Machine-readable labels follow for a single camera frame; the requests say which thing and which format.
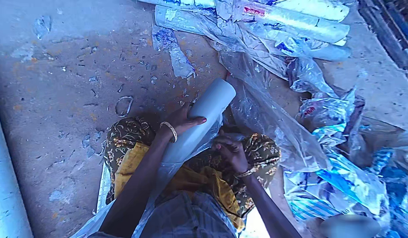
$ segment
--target person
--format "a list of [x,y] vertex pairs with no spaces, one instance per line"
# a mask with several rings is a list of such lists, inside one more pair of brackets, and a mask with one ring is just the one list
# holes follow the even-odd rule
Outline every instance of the person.
[[[90,238],[132,236],[155,186],[164,150],[173,142],[174,134],[179,136],[207,121],[203,117],[189,119],[191,106],[186,103],[171,113],[157,133],[141,117],[123,119],[111,127],[105,162],[112,177],[107,203],[114,203],[99,231]],[[299,238],[265,192],[279,158],[279,148],[264,135],[253,134],[241,142],[220,130],[212,149],[190,159],[176,173],[156,201],[140,236],[234,238],[245,227],[244,216],[255,206],[270,237]],[[134,167],[134,172],[123,172],[123,167]]]

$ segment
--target yellow fabric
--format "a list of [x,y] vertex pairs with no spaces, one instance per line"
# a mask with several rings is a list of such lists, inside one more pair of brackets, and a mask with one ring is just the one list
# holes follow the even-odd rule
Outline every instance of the yellow fabric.
[[149,146],[137,142],[135,147],[126,151],[122,163],[114,174],[114,198],[117,198],[122,192],[123,187],[132,176],[133,172],[135,172],[148,149]]
[[[126,152],[122,163],[115,173],[115,198],[122,192],[124,185],[132,176],[148,149],[147,145],[137,142],[133,149],[129,149]],[[208,166],[204,167],[200,173],[197,173],[183,165],[166,186],[163,194],[183,190],[190,196],[193,196],[196,191],[209,191],[237,231],[240,232],[245,228],[245,223],[237,215],[239,211],[238,202],[230,186],[221,177],[222,172]]]

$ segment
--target bracelet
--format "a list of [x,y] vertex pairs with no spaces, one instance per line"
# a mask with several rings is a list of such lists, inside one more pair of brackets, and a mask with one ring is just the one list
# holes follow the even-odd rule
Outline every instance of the bracelet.
[[172,143],[175,143],[175,142],[177,141],[177,133],[176,133],[176,131],[175,131],[175,128],[174,128],[172,125],[170,125],[170,123],[168,123],[168,122],[162,122],[162,123],[160,123],[160,128],[161,128],[161,126],[162,126],[163,124],[165,124],[166,126],[168,126],[169,129],[172,131],[173,135],[175,136],[175,141],[172,141]]
[[253,167],[253,168],[251,168],[251,169],[249,169],[249,170],[247,170],[247,171],[245,171],[245,172],[243,172],[243,173],[237,173],[237,174],[235,174],[235,177],[236,177],[236,178],[246,177],[246,176],[248,176],[248,175],[251,175],[251,174],[257,172],[257,170],[258,170],[258,169],[256,169],[256,168]]

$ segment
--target stain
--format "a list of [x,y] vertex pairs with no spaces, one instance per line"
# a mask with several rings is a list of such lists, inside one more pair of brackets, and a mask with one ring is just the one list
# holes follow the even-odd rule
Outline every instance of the stain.
[[98,120],[94,113],[91,112],[90,115],[91,115],[91,118],[92,118],[92,120],[93,120],[94,122],[96,122],[96,121]]

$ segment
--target hand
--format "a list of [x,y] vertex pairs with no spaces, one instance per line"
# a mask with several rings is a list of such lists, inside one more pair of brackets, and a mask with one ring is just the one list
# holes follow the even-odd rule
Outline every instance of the hand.
[[[186,132],[191,127],[201,125],[207,121],[205,117],[196,117],[193,119],[188,119],[188,112],[191,109],[193,103],[185,103],[181,108],[172,112],[167,118],[166,122],[170,123],[178,136],[180,136],[183,132]],[[166,125],[162,125],[159,132],[168,133],[172,135],[171,130]]]
[[220,151],[222,156],[232,165],[235,172],[244,173],[249,169],[242,143],[225,136],[223,130],[220,130],[219,136],[214,139],[213,147]]

